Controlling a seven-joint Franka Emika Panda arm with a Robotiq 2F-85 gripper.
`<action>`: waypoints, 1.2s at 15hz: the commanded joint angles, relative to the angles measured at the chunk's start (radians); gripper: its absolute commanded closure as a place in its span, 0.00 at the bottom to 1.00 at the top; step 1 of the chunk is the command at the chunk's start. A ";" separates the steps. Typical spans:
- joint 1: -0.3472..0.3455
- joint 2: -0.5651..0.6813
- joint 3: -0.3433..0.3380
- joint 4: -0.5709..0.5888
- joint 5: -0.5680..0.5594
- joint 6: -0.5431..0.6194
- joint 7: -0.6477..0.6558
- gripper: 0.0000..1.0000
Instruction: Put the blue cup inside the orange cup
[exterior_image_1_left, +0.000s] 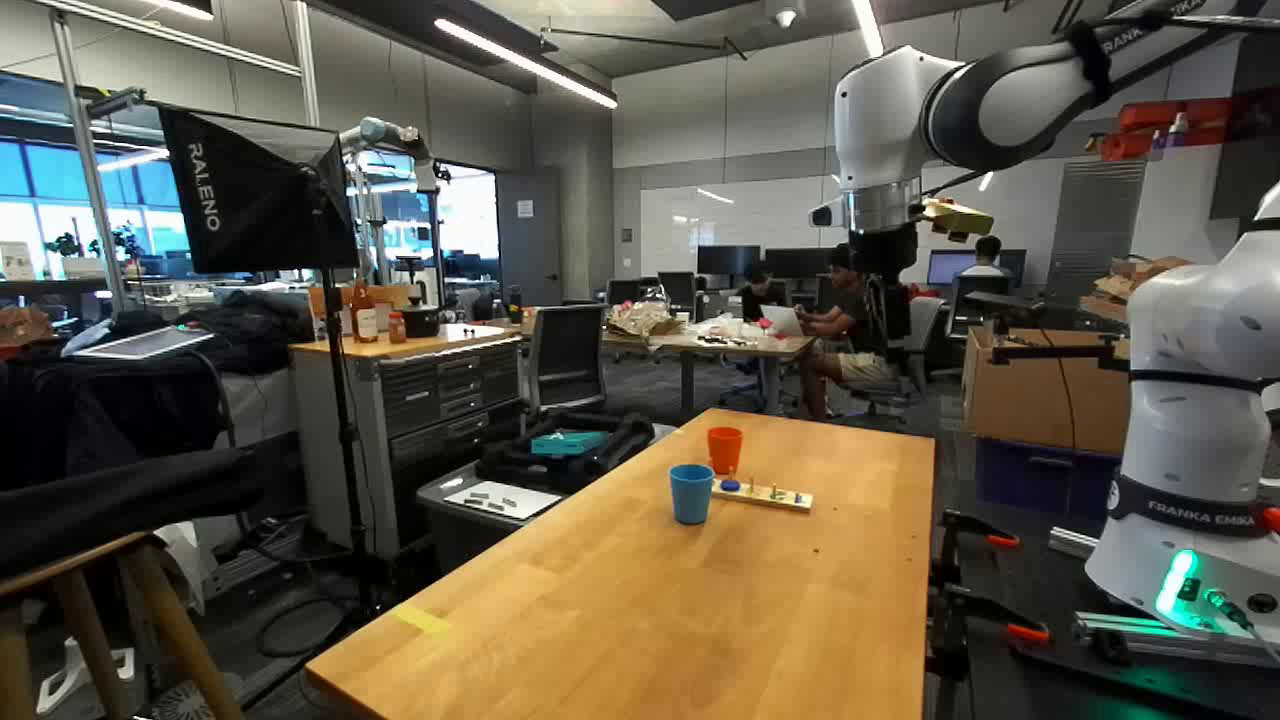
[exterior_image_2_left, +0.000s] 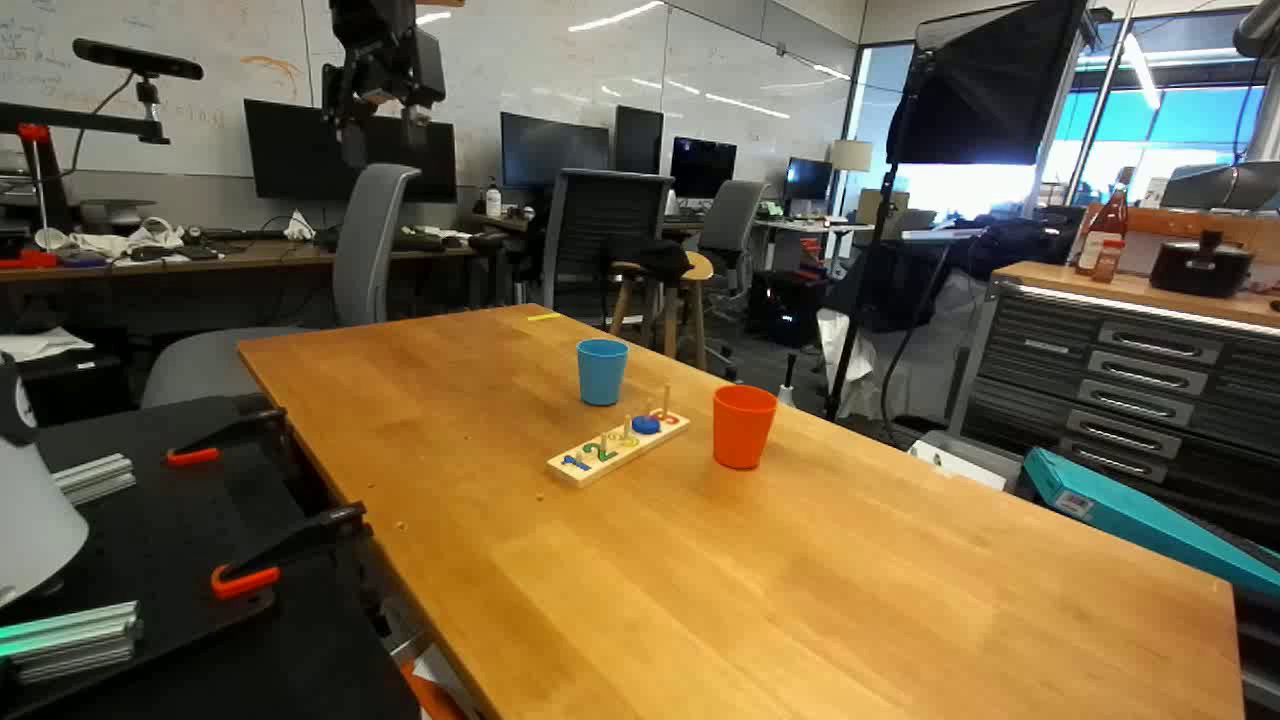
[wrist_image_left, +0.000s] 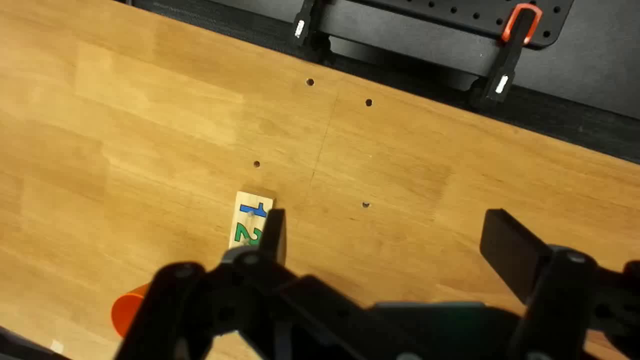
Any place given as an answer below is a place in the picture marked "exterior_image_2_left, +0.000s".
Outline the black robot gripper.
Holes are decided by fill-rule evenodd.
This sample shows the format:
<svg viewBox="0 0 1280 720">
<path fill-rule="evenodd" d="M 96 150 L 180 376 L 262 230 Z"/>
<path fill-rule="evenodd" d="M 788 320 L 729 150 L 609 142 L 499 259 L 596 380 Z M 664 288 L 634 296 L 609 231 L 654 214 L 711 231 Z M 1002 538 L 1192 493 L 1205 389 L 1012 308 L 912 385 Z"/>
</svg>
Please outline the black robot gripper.
<svg viewBox="0 0 1280 720">
<path fill-rule="evenodd" d="M 321 69 L 323 119 L 364 126 L 378 105 L 403 111 L 446 97 L 439 42 L 416 26 L 416 0 L 327 0 L 338 63 Z"/>
</svg>

